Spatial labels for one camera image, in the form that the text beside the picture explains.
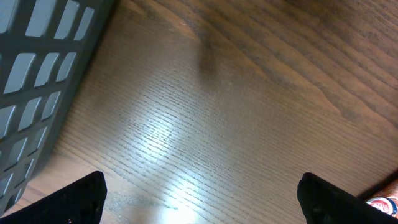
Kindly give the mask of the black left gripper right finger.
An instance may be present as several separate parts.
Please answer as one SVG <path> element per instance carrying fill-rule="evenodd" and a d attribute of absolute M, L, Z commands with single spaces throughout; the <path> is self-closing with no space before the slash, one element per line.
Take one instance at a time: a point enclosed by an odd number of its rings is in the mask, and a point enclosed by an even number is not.
<path fill-rule="evenodd" d="M 297 198 L 308 224 L 397 224 L 397 218 L 366 203 L 390 185 L 397 185 L 397 173 L 355 197 L 307 172 L 298 184 Z"/>

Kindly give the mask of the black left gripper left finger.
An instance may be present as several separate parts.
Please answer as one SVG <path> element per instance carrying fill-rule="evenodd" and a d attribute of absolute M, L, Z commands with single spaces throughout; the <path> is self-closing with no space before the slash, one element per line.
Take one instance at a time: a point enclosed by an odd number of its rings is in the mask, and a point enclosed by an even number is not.
<path fill-rule="evenodd" d="M 99 224 L 106 195 L 104 174 L 95 171 L 1 218 L 1 224 Z"/>

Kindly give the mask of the red orange snack packet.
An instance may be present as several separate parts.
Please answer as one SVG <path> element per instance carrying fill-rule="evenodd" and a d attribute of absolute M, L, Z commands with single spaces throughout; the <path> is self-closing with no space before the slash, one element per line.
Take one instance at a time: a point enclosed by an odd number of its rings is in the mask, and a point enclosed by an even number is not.
<path fill-rule="evenodd" d="M 366 203 L 394 218 L 397 218 L 397 185 L 390 185 L 376 193 Z"/>

